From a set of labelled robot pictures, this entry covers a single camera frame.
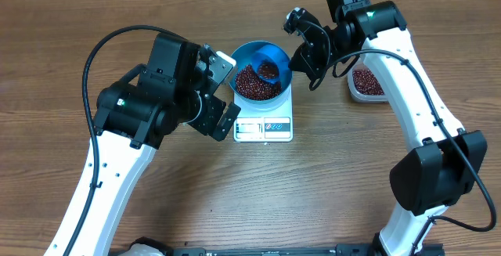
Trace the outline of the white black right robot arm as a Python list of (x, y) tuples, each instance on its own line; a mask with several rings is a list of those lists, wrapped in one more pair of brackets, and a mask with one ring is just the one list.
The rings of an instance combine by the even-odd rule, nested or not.
[(362, 63), (376, 77), (405, 137), (406, 156), (390, 173), (396, 205), (369, 244), (339, 244), (338, 255), (442, 255), (424, 238), (474, 186), (487, 152), (480, 131), (468, 132), (446, 107), (423, 69), (405, 18), (391, 1), (326, 0), (335, 28), (306, 9), (293, 9), (283, 26), (303, 42), (289, 68), (306, 74), (310, 89), (343, 63)]

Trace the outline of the blue plastic measuring scoop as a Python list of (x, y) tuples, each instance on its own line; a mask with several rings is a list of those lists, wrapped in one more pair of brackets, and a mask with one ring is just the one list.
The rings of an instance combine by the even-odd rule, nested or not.
[(250, 64), (254, 72), (258, 74), (258, 67), (262, 62), (274, 63), (279, 68), (279, 76), (274, 80), (264, 80), (271, 84), (280, 82), (288, 86), (292, 78), (292, 72), (288, 65), (290, 62), (289, 56), (277, 45), (265, 41), (253, 42), (255, 45), (254, 51), (250, 55)]

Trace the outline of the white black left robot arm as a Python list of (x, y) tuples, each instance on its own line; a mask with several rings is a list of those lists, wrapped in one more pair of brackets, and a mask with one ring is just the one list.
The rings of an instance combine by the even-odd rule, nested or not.
[(159, 33), (149, 60), (103, 89), (87, 160), (47, 255), (105, 255), (135, 185), (165, 136), (187, 124), (222, 141), (240, 112), (214, 96), (236, 61)]

